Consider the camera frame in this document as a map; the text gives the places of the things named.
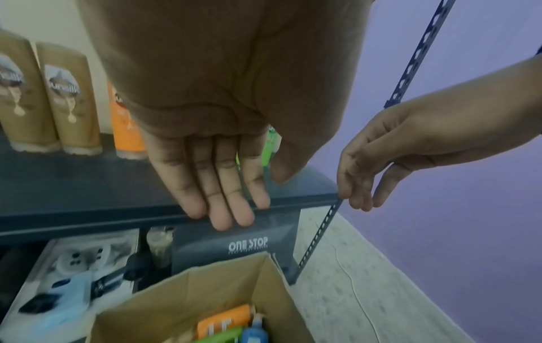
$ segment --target shelf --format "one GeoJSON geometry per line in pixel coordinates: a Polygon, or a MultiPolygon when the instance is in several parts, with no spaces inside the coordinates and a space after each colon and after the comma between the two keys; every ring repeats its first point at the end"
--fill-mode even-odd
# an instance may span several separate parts
{"type": "MultiPolygon", "coordinates": [[[[102,142],[94,157],[17,153],[0,132],[0,245],[189,220],[148,161],[118,158],[111,135],[102,142]]],[[[265,183],[271,210],[337,199],[336,185],[312,167],[286,185],[266,168],[265,183]]]]}

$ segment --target floor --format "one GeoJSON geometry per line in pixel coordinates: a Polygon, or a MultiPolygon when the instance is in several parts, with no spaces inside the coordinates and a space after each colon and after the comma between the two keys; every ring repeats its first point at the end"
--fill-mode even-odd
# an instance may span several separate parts
{"type": "MultiPolygon", "coordinates": [[[[301,212],[296,260],[303,256],[328,209],[301,212]]],[[[337,255],[381,343],[473,342],[338,214],[291,290],[317,343],[378,343],[337,255]]]]}

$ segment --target perforated metal post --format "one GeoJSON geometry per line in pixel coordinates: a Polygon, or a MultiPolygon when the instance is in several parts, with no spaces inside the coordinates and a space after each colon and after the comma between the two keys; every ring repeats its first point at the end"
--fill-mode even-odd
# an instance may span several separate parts
{"type": "Polygon", "coordinates": [[[414,54],[410,58],[410,61],[408,62],[403,75],[401,76],[401,79],[397,83],[397,86],[395,86],[395,90],[393,94],[391,94],[390,99],[386,101],[384,108],[391,107],[401,102],[401,99],[403,98],[403,95],[405,95],[410,82],[412,82],[414,75],[416,75],[416,72],[422,64],[425,55],[429,51],[429,47],[431,44],[433,44],[437,33],[439,33],[442,24],[444,24],[444,21],[455,2],[456,0],[440,1],[439,7],[436,9],[435,14],[433,14],[429,25],[423,33],[422,39],[419,41],[414,54]]]}
{"type": "Polygon", "coordinates": [[[305,265],[309,261],[309,258],[311,257],[312,253],[316,249],[316,246],[322,239],[322,236],[326,232],[329,224],[331,223],[331,220],[339,210],[340,204],[343,202],[342,199],[337,199],[337,201],[329,208],[329,211],[327,212],[324,220],[322,221],[322,224],[318,227],[318,231],[316,232],[316,235],[312,239],[311,244],[309,244],[309,247],[307,248],[307,251],[305,251],[305,254],[303,255],[303,258],[301,259],[301,262],[299,262],[299,272],[301,273],[303,271],[303,268],[305,268],[305,265]]]}

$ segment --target wire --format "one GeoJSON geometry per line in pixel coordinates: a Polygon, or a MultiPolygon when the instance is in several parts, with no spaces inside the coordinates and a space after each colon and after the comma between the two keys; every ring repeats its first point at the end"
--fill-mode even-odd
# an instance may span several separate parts
{"type": "MultiPolygon", "coordinates": [[[[316,219],[314,220],[314,222],[316,223],[317,227],[320,227],[320,225],[318,225],[318,222],[316,221],[316,219]]],[[[380,336],[378,335],[377,328],[374,326],[374,323],[373,323],[371,317],[369,316],[369,314],[367,313],[367,311],[365,310],[365,308],[361,304],[360,298],[357,296],[356,288],[354,287],[354,280],[352,279],[350,274],[346,271],[346,269],[344,269],[342,263],[339,260],[339,251],[337,250],[337,248],[335,248],[335,245],[333,245],[333,243],[331,243],[331,241],[326,236],[322,235],[322,237],[326,239],[326,241],[333,247],[333,249],[335,249],[335,257],[337,259],[337,263],[339,263],[339,267],[343,270],[343,272],[346,274],[346,276],[348,276],[348,278],[350,279],[350,284],[352,285],[352,291],[354,292],[354,297],[356,297],[357,303],[358,303],[358,305],[360,305],[361,311],[363,311],[363,314],[365,315],[365,317],[369,321],[369,324],[371,324],[371,327],[373,328],[374,336],[377,338],[377,342],[382,343],[381,340],[380,340],[380,336]]]]}

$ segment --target beige wall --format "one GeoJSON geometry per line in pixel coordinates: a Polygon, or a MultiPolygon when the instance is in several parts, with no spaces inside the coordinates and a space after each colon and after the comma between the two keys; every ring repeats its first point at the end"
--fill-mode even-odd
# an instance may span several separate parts
{"type": "Polygon", "coordinates": [[[106,74],[79,19],[73,0],[0,0],[4,29],[33,42],[60,44],[84,53],[89,60],[102,132],[111,132],[106,74]]]}

